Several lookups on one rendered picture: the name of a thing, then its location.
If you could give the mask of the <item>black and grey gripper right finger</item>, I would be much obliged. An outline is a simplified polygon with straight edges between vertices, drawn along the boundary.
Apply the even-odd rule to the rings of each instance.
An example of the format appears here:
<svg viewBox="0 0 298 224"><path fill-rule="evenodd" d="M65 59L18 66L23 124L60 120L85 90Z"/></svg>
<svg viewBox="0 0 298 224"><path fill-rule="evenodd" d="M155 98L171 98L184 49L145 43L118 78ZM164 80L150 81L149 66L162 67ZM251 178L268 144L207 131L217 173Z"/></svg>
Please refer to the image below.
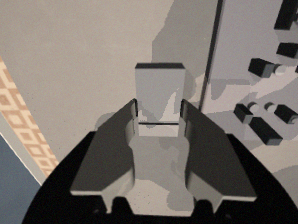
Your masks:
<svg viewBox="0 0 298 224"><path fill-rule="evenodd" d="M185 186L212 203L215 217L240 224L298 224L298 208L273 174L233 135L185 99L189 142Z"/></svg>

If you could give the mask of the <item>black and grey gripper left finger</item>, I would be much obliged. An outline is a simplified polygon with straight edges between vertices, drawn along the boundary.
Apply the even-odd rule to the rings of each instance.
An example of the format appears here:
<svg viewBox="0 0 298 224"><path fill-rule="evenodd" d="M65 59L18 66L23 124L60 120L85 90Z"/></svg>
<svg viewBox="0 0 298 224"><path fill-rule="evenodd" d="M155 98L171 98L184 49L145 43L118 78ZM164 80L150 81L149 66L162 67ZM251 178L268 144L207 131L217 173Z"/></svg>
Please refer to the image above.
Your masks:
<svg viewBox="0 0 298 224"><path fill-rule="evenodd" d="M46 178L21 224L75 224L111 213L114 197L125 197L135 185L129 143L136 117L134 98L90 131Z"/></svg>

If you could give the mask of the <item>grey fixture plate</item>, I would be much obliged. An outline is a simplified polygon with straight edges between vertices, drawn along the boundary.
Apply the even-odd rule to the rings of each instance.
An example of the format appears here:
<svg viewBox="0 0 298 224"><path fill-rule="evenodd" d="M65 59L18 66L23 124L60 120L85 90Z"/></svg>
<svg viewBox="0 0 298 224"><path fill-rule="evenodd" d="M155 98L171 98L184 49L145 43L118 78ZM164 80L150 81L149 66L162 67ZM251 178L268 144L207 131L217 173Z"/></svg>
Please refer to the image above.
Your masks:
<svg viewBox="0 0 298 224"><path fill-rule="evenodd" d="M286 124L264 106L286 105L298 114L298 59L276 54L279 44L297 43L298 31L275 30L283 0L218 0L199 110L238 140L261 140L233 113L236 104L259 105L261 117L283 140L298 140L298 119ZM252 58L286 67L260 78L248 71Z"/></svg>

